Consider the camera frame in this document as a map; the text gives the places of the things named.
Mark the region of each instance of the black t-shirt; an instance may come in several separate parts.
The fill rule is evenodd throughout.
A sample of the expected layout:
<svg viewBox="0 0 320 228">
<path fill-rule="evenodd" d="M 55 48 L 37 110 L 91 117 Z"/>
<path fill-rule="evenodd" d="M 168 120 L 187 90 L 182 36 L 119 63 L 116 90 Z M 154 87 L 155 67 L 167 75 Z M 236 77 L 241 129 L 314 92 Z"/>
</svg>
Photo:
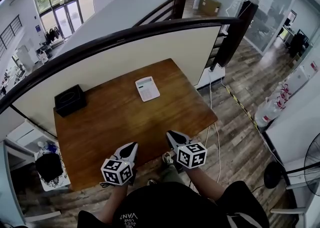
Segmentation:
<svg viewBox="0 0 320 228">
<path fill-rule="evenodd" d="M 131 192 L 113 216 L 112 225 L 80 211 L 78 228 L 95 227 L 230 227 L 227 214 L 251 216 L 262 228 L 269 228 L 263 208 L 242 181 L 234 182 L 216 203 L 177 182 L 145 186 Z M 255 227 L 240 216 L 237 227 Z"/>
</svg>

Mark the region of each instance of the wooden table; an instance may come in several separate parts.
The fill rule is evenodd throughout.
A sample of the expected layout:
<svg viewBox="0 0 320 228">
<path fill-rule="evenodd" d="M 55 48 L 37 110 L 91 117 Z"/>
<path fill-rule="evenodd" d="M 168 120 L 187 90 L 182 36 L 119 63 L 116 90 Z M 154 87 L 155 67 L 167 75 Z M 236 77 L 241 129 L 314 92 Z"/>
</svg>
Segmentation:
<svg viewBox="0 0 320 228">
<path fill-rule="evenodd" d="M 152 76 L 160 96 L 143 102 L 135 81 Z M 101 166 L 120 146 L 136 141 L 136 166 L 170 148 L 166 132 L 196 136 L 217 117 L 173 62 L 167 59 L 85 92 L 87 106 L 62 118 L 54 112 L 62 158 L 73 190 L 104 181 Z"/>
</svg>

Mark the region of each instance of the person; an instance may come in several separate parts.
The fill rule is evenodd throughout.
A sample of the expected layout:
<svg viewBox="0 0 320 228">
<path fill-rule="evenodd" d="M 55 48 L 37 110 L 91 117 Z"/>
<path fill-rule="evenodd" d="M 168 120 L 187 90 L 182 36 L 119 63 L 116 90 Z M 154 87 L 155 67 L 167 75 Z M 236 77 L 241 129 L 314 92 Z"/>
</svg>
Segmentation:
<svg viewBox="0 0 320 228">
<path fill-rule="evenodd" d="M 162 160 L 161 182 L 149 181 L 129 195 L 127 184 L 115 186 L 97 218 L 79 212 L 77 227 L 269 227 L 267 215 L 243 181 L 224 188 L 199 167 L 186 169 L 198 194 L 181 180 L 169 152 Z"/>
</svg>

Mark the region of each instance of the wooden floor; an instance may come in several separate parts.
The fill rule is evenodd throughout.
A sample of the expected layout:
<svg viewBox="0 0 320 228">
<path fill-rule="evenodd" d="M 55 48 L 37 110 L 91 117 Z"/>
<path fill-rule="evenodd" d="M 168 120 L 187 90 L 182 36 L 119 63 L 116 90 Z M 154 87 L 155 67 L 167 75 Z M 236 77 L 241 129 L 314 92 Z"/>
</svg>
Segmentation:
<svg viewBox="0 0 320 228">
<path fill-rule="evenodd" d="M 246 41 L 242 41 L 234 57 L 226 67 L 223 83 L 237 96 L 242 104 L 255 113 L 258 105 L 290 72 L 289 56 L 281 41 L 276 41 L 272 48 L 260 56 Z M 251 190 L 263 185 L 263 174 L 267 164 L 273 160 L 258 132 L 251 124 L 241 107 L 227 93 L 225 88 L 216 83 L 212 85 L 212 108 L 218 117 L 216 123 L 220 139 L 221 175 L 219 182 L 228 186 L 234 181 L 243 180 Z M 199 91 L 205 102 L 210 104 L 210 88 Z M 197 138 L 205 142 L 207 130 Z M 213 179 L 218 178 L 218 135 L 213 126 L 207 142 L 208 156 L 202 167 Z M 149 178 L 157 178 L 161 160 L 156 159 L 138 169 L 135 184 L 130 190 L 143 186 Z M 186 184 L 185 173 L 180 174 Z M 34 165 L 25 166 L 12 172 L 13 183 L 18 201 L 26 216 L 60 210 L 62 215 L 39 221 L 38 227 L 76 227 L 77 214 L 80 210 L 97 213 L 110 196 L 111 188 L 99 185 L 79 192 L 52 191 L 44 192 Z M 275 189 L 262 187 L 254 192 L 255 197 L 266 211 L 271 227 L 291 227 L 293 216 L 271 214 L 270 209 L 289 207 L 290 199 L 282 180 Z"/>
</svg>

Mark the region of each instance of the cardboard box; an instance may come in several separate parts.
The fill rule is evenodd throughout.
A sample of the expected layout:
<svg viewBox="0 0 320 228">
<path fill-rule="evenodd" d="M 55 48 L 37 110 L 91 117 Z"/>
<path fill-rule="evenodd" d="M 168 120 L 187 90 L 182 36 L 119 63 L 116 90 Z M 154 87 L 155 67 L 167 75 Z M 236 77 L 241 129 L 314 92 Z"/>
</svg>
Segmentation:
<svg viewBox="0 0 320 228">
<path fill-rule="evenodd" d="M 198 9 L 208 16 L 216 17 L 220 6 L 221 3 L 215 0 L 200 0 Z"/>
</svg>

